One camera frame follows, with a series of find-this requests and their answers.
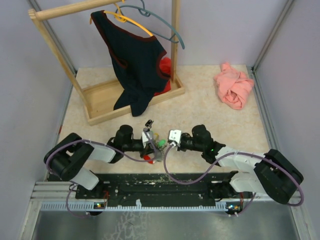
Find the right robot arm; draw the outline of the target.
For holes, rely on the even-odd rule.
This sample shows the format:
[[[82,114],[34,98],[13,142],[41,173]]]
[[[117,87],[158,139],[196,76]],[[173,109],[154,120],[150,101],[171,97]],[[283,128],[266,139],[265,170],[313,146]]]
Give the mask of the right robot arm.
[[[196,125],[191,133],[171,130],[169,140],[179,151],[196,151],[208,163],[237,171],[223,185],[223,192],[235,198],[240,192],[266,194],[286,205],[304,180],[303,175],[277,149],[266,153],[242,152],[215,141],[205,125]]]

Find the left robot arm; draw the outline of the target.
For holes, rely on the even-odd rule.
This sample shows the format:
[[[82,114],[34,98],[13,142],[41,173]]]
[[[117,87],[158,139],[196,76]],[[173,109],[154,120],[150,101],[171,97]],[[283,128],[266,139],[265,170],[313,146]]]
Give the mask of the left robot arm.
[[[84,167],[86,161],[94,160],[115,164],[123,157],[143,162],[149,154],[158,154],[154,134],[147,125],[139,139],[134,138],[133,128],[122,125],[107,143],[83,139],[71,133],[52,148],[44,157],[47,170],[64,182],[70,182],[86,189],[91,197],[103,195],[104,186],[98,176]]]

